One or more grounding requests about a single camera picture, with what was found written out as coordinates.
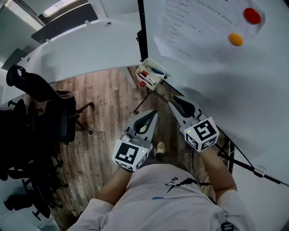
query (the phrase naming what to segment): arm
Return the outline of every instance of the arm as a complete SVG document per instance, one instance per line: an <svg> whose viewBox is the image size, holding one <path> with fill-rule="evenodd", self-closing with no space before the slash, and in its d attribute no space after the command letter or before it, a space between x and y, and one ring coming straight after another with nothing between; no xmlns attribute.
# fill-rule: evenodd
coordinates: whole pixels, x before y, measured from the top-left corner
<svg viewBox="0 0 289 231"><path fill-rule="evenodd" d="M200 152L200 157L202 158L207 169L211 185L216 193L217 201L224 192L231 189L237 191L237 187L231 173L220 160L213 148L207 148Z"/></svg>
<svg viewBox="0 0 289 231"><path fill-rule="evenodd" d="M115 205L126 192L131 176L131 172L119 168L113 178L100 190L96 199Z"/></svg>

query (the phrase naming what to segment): person's left arm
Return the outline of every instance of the person's left arm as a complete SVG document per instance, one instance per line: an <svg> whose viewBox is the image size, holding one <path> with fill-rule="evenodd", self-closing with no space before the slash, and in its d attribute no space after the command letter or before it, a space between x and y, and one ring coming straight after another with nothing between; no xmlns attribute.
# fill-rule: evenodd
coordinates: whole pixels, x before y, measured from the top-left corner
<svg viewBox="0 0 289 231"><path fill-rule="evenodd" d="M102 229L103 216L126 192L132 173L119 168L113 178L100 190L96 199L92 199L78 221L68 231L88 231Z"/></svg>
<svg viewBox="0 0 289 231"><path fill-rule="evenodd" d="M132 172L119 168L113 178L100 190L96 199L115 205L126 192Z"/></svg>

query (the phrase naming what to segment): orange magnet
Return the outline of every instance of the orange magnet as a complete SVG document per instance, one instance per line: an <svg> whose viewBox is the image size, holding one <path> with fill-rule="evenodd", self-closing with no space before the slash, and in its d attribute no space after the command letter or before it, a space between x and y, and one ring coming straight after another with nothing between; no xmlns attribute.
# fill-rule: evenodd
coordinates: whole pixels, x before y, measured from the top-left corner
<svg viewBox="0 0 289 231"><path fill-rule="evenodd" d="M259 13L253 8L245 9L244 16L252 24L258 24L261 21Z"/></svg>
<svg viewBox="0 0 289 231"><path fill-rule="evenodd" d="M243 38L241 35L239 35L237 33L230 34L229 40L235 46L242 46L243 45Z"/></svg>

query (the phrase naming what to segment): black cable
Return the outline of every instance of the black cable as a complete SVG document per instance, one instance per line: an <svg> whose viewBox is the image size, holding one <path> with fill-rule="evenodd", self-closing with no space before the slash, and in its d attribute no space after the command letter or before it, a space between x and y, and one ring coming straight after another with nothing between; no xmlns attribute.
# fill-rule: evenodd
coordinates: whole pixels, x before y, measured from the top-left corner
<svg viewBox="0 0 289 231"><path fill-rule="evenodd" d="M192 151L192 153L191 153L191 161L192 161L192 164L191 164L191 168L192 168L192 170L193 170L193 173L194 173L194 176L195 176L195 178L196 178L196 180L198 181L198 185L199 185L199 187L202 185L202 184L204 184L204 183L200 183L200 180L199 180L199 178L198 178L198 176L196 175L196 173L195 173L195 171L194 171L194 154L195 154L195 150L193 149L193 151Z"/></svg>
<svg viewBox="0 0 289 231"><path fill-rule="evenodd" d="M281 184L283 184L283 185L285 185L285 186L288 186L288 187L289 187L289 185L288 185L288 184L285 184L285 183L283 183L283 182L281 182Z"/></svg>
<svg viewBox="0 0 289 231"><path fill-rule="evenodd" d="M235 143L226 135L226 133L225 132L223 132L218 126L217 126L217 128L232 142L232 144L234 145L234 147L236 148L236 149L238 149L238 151L244 156L244 158L248 161L248 163L252 166L252 167L254 167L252 164L251 164L251 162L248 160L248 158L241 152L241 150L235 145Z"/></svg>

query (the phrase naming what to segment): marker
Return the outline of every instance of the marker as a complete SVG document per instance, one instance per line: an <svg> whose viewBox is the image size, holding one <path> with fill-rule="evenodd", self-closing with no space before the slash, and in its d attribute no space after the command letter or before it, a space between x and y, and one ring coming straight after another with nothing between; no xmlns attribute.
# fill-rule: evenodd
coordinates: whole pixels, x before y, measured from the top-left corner
<svg viewBox="0 0 289 231"><path fill-rule="evenodd" d="M153 72L155 72L155 73L157 73L157 74L162 74L162 75L164 75L163 72L161 72L160 70L158 70L158 69L156 69L156 68L154 68L154 67L152 67L151 69L152 69Z"/></svg>
<svg viewBox="0 0 289 231"><path fill-rule="evenodd" d="M145 77L144 75L142 75L142 74L139 74L139 76L144 80L144 81L146 81L150 86L154 86L154 84L150 81L150 79L149 78L147 78L147 77Z"/></svg>
<svg viewBox="0 0 289 231"><path fill-rule="evenodd" d="M160 77L160 78L164 78L164 79L167 79L168 77L166 75L163 75L163 74L155 74L156 76Z"/></svg>
<svg viewBox="0 0 289 231"><path fill-rule="evenodd" d="M150 81L151 81L153 84L156 84L156 82L154 81L154 79L153 79L152 77L150 77L149 74L146 73L144 70L142 70L141 73L142 73L145 77L149 78Z"/></svg>
<svg viewBox="0 0 289 231"><path fill-rule="evenodd" d="M149 79L150 79L150 81L152 81L152 82L153 82L153 84L156 84L156 82L154 81L154 79L153 79L152 77L150 77L149 75L147 75L146 77L147 77L147 78L149 78Z"/></svg>

